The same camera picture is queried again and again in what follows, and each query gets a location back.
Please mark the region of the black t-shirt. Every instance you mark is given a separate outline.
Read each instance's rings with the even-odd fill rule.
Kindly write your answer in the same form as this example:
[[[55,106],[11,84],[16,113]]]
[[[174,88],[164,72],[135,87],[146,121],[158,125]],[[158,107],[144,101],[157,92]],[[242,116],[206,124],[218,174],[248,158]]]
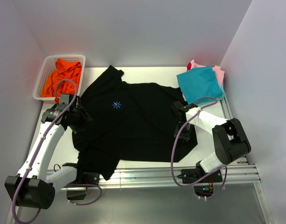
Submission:
[[[82,94],[80,102],[93,123],[72,134],[78,151],[77,167],[110,179],[119,161],[170,162],[177,118],[174,102],[183,102],[180,88],[156,83],[129,84],[123,71],[109,66]],[[198,144],[196,132],[189,141],[178,140],[174,161]]]

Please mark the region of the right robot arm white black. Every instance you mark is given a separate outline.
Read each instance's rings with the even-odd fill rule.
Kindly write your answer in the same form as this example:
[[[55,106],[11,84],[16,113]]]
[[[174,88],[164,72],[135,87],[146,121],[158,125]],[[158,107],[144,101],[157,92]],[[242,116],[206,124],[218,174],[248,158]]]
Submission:
[[[194,182],[186,185],[187,187],[199,182],[206,182],[214,172],[226,168],[233,161],[251,152],[249,140],[238,119],[217,117],[195,104],[174,105],[173,112],[180,119],[180,124],[172,148],[170,166],[172,178],[178,186],[185,187],[176,180],[173,167],[174,154],[177,142],[188,125],[197,126],[211,134],[214,142],[214,152],[196,164]]]

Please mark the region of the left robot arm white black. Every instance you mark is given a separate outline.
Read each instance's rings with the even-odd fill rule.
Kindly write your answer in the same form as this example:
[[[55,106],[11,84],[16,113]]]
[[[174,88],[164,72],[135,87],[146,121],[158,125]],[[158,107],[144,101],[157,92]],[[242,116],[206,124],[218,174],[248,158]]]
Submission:
[[[48,175],[48,165],[55,148],[68,127],[77,129],[89,118],[75,102],[58,103],[43,113],[40,132],[25,163],[15,176],[8,176],[5,188],[17,206],[48,209],[55,194],[64,187],[96,187],[96,173],[83,173],[75,163],[65,163],[57,172]]]

